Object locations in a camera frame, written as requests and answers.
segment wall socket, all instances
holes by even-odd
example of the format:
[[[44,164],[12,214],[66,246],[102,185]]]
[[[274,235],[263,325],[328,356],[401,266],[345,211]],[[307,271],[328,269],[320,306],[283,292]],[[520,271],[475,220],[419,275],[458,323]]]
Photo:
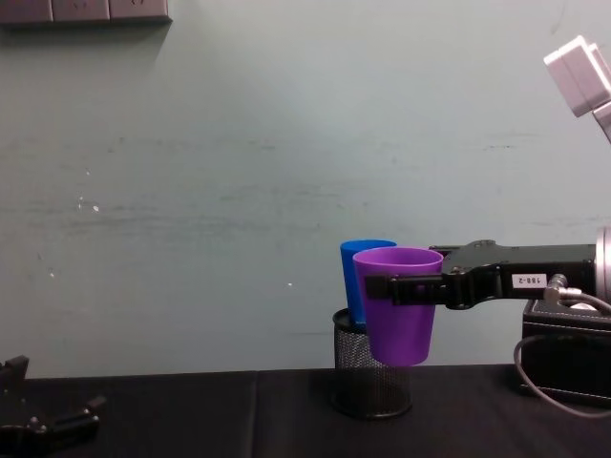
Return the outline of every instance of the wall socket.
[[[0,0],[0,24],[36,24],[51,21],[51,0]]]
[[[169,19],[167,0],[110,0],[113,19]]]
[[[110,21],[108,0],[53,0],[53,20]]]

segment black tablecloth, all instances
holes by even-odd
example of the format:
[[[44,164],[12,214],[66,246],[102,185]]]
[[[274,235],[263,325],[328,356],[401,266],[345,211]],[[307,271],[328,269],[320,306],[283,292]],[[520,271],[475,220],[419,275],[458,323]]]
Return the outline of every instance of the black tablecloth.
[[[608,457],[611,420],[524,396],[506,365],[417,367],[413,409],[362,422],[328,402],[333,372],[296,370],[42,380],[49,412],[108,397],[95,442],[54,457]]]

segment light blue wall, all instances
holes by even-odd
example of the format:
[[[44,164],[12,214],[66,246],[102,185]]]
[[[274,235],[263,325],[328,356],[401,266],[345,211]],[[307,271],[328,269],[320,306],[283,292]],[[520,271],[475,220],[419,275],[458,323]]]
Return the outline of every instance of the light blue wall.
[[[0,42],[0,358],[34,376],[330,366],[341,240],[611,221],[610,148],[542,63],[609,54],[608,2],[170,7]],[[509,361],[522,308],[438,308],[429,363]]]

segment plastic cup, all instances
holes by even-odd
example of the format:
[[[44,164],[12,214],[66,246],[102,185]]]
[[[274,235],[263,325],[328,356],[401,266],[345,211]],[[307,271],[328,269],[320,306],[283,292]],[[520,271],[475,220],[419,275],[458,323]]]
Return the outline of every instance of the plastic cup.
[[[344,267],[344,283],[346,284],[346,297],[348,299],[348,312],[355,323],[363,324],[365,322],[365,311],[363,310],[361,293],[359,292],[359,282],[356,278],[352,257],[363,250],[395,245],[396,243],[394,241],[376,239],[348,240],[340,245],[342,266]]]
[[[365,290],[365,277],[439,273],[443,256],[424,248],[394,246],[362,251],[353,259],[373,358],[394,366],[425,361],[431,347],[435,306],[395,305],[391,299],[370,300]]]

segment black mesh cup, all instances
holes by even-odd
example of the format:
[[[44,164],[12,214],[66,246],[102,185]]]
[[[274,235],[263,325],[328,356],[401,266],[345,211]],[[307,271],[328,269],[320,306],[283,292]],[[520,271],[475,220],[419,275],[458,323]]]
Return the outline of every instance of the black mesh cup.
[[[333,315],[335,386],[333,406],[360,420],[404,414],[411,408],[410,378],[405,367],[378,363],[369,352],[364,325],[352,323],[348,310]]]

